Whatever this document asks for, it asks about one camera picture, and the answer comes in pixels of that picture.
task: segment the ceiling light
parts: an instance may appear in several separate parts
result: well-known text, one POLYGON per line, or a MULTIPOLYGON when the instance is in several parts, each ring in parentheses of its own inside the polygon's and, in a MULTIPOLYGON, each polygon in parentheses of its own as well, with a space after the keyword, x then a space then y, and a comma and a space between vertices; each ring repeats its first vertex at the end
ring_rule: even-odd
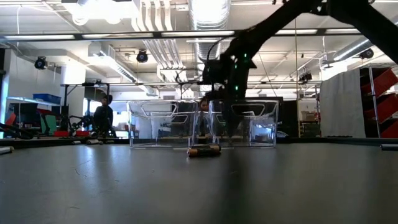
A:
MULTIPOLYGON (((230 42, 232 39, 224 39, 221 40, 220 42, 230 42)), ((187 40, 187 43, 189 44, 194 44, 194 43, 215 43, 219 41, 218 39, 190 39, 187 40)))
POLYGON ((235 34, 233 30, 209 30, 209 31, 183 31, 183 32, 162 32, 162 37, 203 37, 219 36, 228 37, 235 34))
POLYGON ((25 1, 7 1, 7 2, 0 2, 0 5, 4 6, 18 6, 18 5, 29 5, 29 6, 42 6, 40 2, 25 2, 25 1))
POLYGON ((149 32, 136 32, 127 34, 83 34, 84 39, 123 39, 123 38, 151 38, 154 35, 149 32))
POLYGON ((179 85, 178 83, 137 83, 137 85, 161 85, 161 86, 167 86, 167 85, 179 85))
POLYGON ((232 6, 258 6, 258 5, 270 5, 270 4, 272 4, 272 1, 255 0, 255 1, 231 2, 232 6))
POLYGON ((358 34, 357 29, 327 29, 326 34, 358 34))
POLYGON ((375 3, 398 3, 397 0, 375 0, 375 3))
POLYGON ((7 40, 73 40, 73 35, 7 35, 7 40))
MULTIPOLYGON (((297 34, 316 34, 318 32, 317 29, 299 29, 297 30, 297 34)), ((296 34, 296 30, 294 29, 285 29, 280 30, 276 33, 276 35, 289 35, 296 34)))

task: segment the battery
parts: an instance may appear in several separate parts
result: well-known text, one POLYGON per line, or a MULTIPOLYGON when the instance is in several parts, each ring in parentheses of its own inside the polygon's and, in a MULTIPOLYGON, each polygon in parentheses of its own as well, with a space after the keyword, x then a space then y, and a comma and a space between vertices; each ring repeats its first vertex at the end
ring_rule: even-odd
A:
POLYGON ((1 154, 12 153, 13 150, 14 150, 14 147, 12 147, 12 146, 0 147, 0 155, 1 154))
POLYGON ((380 148, 383 151, 398 151, 398 144, 381 144, 380 148))
POLYGON ((189 157, 211 157, 221 154, 221 147, 217 144, 196 145, 188 149, 189 157))
POLYGON ((197 144, 192 146, 190 149, 216 149, 221 151, 221 146, 217 144, 197 144))

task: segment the person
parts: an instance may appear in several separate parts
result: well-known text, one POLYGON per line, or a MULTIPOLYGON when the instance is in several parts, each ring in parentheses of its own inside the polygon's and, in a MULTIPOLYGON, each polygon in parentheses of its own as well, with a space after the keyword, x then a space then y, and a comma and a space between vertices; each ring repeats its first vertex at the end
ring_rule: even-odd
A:
POLYGON ((199 133, 201 137, 205 137, 207 133, 207 122, 205 121, 204 112, 209 112, 208 98, 203 97, 199 102, 200 107, 200 118, 199 118, 199 133))
POLYGON ((112 95, 105 95, 102 100, 102 106, 97 107, 94 113, 94 130, 99 133, 107 133, 112 130, 113 110, 109 106, 112 103, 112 95))

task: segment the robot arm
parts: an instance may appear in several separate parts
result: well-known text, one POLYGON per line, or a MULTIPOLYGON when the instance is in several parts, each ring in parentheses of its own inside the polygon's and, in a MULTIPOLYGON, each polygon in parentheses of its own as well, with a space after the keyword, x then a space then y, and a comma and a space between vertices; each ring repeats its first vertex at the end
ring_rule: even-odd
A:
POLYGON ((203 71, 204 82, 223 84, 223 100, 243 99, 249 69, 256 67, 251 60, 253 56, 265 41, 306 12, 331 16, 340 22, 353 25, 398 63, 398 45, 394 40, 398 37, 398 28, 377 12, 369 4, 369 0, 289 0, 266 20, 238 34, 228 49, 220 55, 219 60, 207 61, 203 71))

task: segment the gray table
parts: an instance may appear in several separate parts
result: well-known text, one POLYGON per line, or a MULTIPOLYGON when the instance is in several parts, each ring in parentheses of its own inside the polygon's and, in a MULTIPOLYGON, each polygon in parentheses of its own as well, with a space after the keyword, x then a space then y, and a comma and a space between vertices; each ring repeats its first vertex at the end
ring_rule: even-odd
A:
POLYGON ((398 223, 398 152, 62 146, 0 156, 0 223, 398 223))

